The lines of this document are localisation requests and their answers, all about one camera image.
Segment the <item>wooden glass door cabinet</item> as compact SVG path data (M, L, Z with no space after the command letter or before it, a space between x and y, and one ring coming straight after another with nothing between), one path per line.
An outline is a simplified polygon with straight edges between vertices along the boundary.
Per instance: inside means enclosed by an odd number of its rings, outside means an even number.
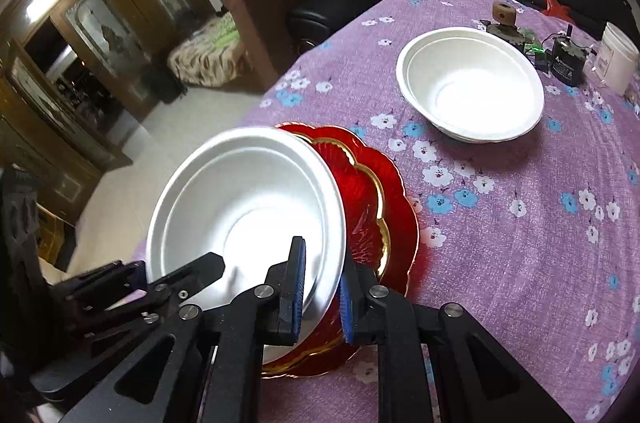
M1 0L1 160L32 174L41 211L72 227L125 146L184 87L168 55L208 0Z

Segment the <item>purple floral tablecloth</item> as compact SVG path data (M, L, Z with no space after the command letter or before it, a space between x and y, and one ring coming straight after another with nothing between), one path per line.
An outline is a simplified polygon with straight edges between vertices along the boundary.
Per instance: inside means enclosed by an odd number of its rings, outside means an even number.
M414 302L464 306L578 422L639 363L639 104L541 76L528 135L467 145L401 96L416 36L479 29L494 0L383 0L298 58L248 125L337 125L392 159L420 225Z

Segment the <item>small white paper bowl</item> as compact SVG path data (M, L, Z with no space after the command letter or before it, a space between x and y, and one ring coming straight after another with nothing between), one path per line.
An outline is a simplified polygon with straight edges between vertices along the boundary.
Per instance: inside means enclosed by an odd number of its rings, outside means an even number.
M146 236L152 280L213 252L224 274L192 299L226 305L264 282L306 242L302 331L328 312L346 253L346 219L337 182L311 144L279 128L233 128L196 149L160 194Z

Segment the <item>white plastic jar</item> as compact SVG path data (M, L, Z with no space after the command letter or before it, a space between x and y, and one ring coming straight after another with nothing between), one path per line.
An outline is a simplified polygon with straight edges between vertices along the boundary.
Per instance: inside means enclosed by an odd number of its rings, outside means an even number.
M623 96L634 77L638 63L638 47L619 27L608 22L594 62L597 77L610 90Z

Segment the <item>large white paper bowl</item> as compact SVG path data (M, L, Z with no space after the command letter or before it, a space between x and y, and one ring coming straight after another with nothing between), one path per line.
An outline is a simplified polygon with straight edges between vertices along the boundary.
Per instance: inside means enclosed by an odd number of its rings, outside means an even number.
M449 27L423 33L396 64L401 95L444 134L471 144L510 142L536 128L544 87L532 63L490 33Z

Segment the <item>small red glass plate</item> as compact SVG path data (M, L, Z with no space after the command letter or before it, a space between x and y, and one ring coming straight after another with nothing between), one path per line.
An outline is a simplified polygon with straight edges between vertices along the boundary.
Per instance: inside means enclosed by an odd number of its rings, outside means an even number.
M335 138L314 138L299 133L329 166L343 201L347 249L358 263L384 276L390 258L390 229L385 221L385 196L381 180L360 163L352 149ZM342 342L338 299L334 299L317 325L302 343L283 357L262 366L265 377L289 373L304 359L329 351Z

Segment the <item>leopard print blanket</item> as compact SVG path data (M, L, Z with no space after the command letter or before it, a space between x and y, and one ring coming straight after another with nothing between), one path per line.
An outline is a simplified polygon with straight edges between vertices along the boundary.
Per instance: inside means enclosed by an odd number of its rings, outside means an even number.
M208 20L170 52L167 65L183 84L208 88L223 87L252 68L230 13Z

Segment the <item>black motor device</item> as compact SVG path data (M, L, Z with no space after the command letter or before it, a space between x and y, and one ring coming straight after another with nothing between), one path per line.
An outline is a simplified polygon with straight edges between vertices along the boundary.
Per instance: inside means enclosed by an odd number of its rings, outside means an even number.
M534 65L569 87L579 87L585 82L584 69L589 52L574 41L573 30L574 26L568 24L565 30L543 39L534 53Z

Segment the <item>large red glass plate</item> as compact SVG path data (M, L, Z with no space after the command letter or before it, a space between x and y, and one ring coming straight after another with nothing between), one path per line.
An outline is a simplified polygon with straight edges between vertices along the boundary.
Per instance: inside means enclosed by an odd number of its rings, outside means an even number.
M341 140L355 152L360 163L367 165L378 175L385 196L385 221L390 229L390 258L384 276L378 280L385 287L405 294L408 291L410 269L419 249L419 224L397 166L381 151L365 145L358 136L346 128L332 125L311 126L295 122L282 123L279 128L296 136L302 133L314 138L330 137ZM326 374L341 368L356 351L356 346L344 342L342 334L342 342L337 347L304 359L292 371L281 377L314 377Z

